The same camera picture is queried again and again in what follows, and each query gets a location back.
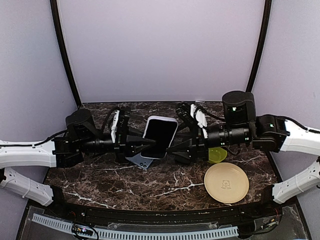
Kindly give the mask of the light blue phone case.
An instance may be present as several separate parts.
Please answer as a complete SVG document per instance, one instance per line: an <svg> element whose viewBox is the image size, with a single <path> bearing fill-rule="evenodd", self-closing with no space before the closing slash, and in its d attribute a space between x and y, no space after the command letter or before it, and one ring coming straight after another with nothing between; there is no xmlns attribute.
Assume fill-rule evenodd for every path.
<svg viewBox="0 0 320 240"><path fill-rule="evenodd" d="M141 156L140 153L138 153L132 157L126 157L125 159L128 160L129 162L135 164L136 166L138 166L139 168L141 168L143 170L148 169L149 166L154 161L153 158L143 157L143 156Z"/></svg>

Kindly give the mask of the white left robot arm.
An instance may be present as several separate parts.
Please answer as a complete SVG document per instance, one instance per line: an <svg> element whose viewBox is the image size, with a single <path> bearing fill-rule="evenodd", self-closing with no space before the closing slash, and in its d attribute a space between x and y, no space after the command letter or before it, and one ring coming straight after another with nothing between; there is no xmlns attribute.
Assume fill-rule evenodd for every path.
<svg viewBox="0 0 320 240"><path fill-rule="evenodd" d="M65 119L66 129L40 142L0 142L0 187L50 207L60 218L71 213L61 188L36 182L13 167L42 166L72 168L84 155L98 157L114 153L125 159L153 147L155 140L142 137L129 127L131 110L117 108L110 133L98 129L88 109L78 109Z"/></svg>

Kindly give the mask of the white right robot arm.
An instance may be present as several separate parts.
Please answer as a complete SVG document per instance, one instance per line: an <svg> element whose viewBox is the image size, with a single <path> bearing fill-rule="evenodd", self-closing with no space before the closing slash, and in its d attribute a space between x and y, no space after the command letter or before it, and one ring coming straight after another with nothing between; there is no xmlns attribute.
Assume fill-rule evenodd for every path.
<svg viewBox="0 0 320 240"><path fill-rule="evenodd" d="M205 126L205 119L197 114L205 110L181 103L176 113L183 127L190 130L190 138L167 148L167 153L181 163L189 164L200 158L209 148L241 145L263 152L300 152L320 155L320 131L303 126L296 120L272 114L256 115L255 99L251 92L234 90L222 96L224 117L221 124Z"/></svg>

